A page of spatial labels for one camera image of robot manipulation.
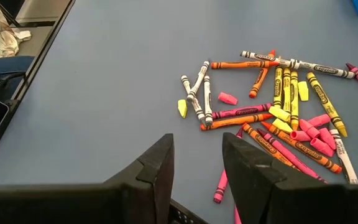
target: blue table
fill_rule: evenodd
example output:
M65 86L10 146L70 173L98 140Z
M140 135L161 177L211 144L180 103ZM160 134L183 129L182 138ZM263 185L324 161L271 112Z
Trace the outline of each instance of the blue table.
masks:
M0 142L0 185L102 182L173 133L172 197L207 222L231 223L230 191L220 205L212 198L223 168L222 133L239 127L201 132L192 108L180 118L177 101L186 96L180 76L193 82L207 58L242 61L243 50L273 48L286 59L358 66L352 3L77 0ZM213 109L232 108L217 101L221 91L238 97L238 106L271 102L273 71L257 98L248 98L258 71L210 71ZM344 144L358 174L358 82L316 76L346 124ZM202 89L199 98L203 105ZM310 91L300 117L322 113ZM292 151L328 182L346 182Z

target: pink eraser cap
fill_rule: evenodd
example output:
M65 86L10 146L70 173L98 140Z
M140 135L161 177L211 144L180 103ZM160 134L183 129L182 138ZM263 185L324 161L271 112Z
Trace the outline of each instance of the pink eraser cap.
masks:
M291 132L291 138L297 141L311 141L311 138L304 131Z
M299 126L311 138L317 138L318 136L320 136L320 132L313 125L311 125L309 122L305 121L304 119L299 120Z
M323 142L327 143L328 146L332 149L336 149L334 136L331 135L331 133L328 131L327 128L321 128L318 130L320 132L320 139L323 140Z
M332 157L334 155L334 151L325 142L322 142L318 138L312 139L310 141L310 145L326 156Z
M330 122L331 118L328 116L328 114L323 114L314 118L311 118L308 120L308 122L313 125L314 127L321 126L323 124L326 124Z
M229 95L227 93L221 92L218 96L218 100L222 101L223 103L227 103L230 105L236 105L237 104L237 98Z

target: orange crayon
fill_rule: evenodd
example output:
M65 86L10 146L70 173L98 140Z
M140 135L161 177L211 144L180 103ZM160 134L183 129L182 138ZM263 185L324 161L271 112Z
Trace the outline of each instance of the orange crayon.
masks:
M274 125L262 122L262 124L270 131L271 133L275 134L281 140L285 141L295 149L299 150L303 154L307 155L312 160L318 162L319 164L323 165L325 168L329 169L330 171L339 174L342 171L342 167L333 163L331 160L327 159L327 157L309 149L308 147L304 146L302 143L292 139L290 135L287 133L279 130Z
M269 54L270 57L274 57L275 56L275 49L273 49ZM262 68L259 71L259 75L256 78L256 81L254 83L254 86L252 87L251 91L249 92L249 98L255 98L256 95L258 94L258 91L260 89L260 87L262 86L262 83L265 80L266 74L269 71L268 68Z
M253 138L260 146L262 146L274 158L280 160L284 164L286 164L286 165L288 165L288 166L290 166L290 167L292 167L294 169L298 169L298 168L296 168L296 166L294 166L292 164L291 161L289 161L283 154L281 154L281 152L279 152L269 142L267 142L257 131L252 129L251 126L249 126L249 124L244 123L242 125L242 129L246 133L248 133L249 136L251 136L251 138Z
M213 121L211 126L205 126L203 124L200 125L200 129L202 131L214 130L217 128L228 127L232 125L242 125L244 123L253 123L257 121L263 121L271 118L273 115L271 114L255 114L249 116L242 116L239 118L230 118L224 120Z
M212 69L225 68L269 68L278 65L278 62L213 62Z

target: table surface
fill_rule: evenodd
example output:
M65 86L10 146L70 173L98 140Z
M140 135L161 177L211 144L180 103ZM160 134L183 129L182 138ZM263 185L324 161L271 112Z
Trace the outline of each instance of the table surface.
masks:
M173 133L172 198L207 222L232 222L230 191L220 205L212 199L223 169L222 133L239 127L201 132L191 107L182 119L180 76L193 83L207 58L244 61L243 50L273 48L286 59L358 66L351 1L77 0L0 142L0 185L102 182ZM238 106L272 102L272 70L257 98L248 97L258 72L210 71L213 110L233 108L217 101L221 91ZM358 174L358 82L316 76L346 124L344 144ZM304 119L324 113L309 93L300 102ZM203 88L198 97L203 105ZM346 183L291 150L328 182Z

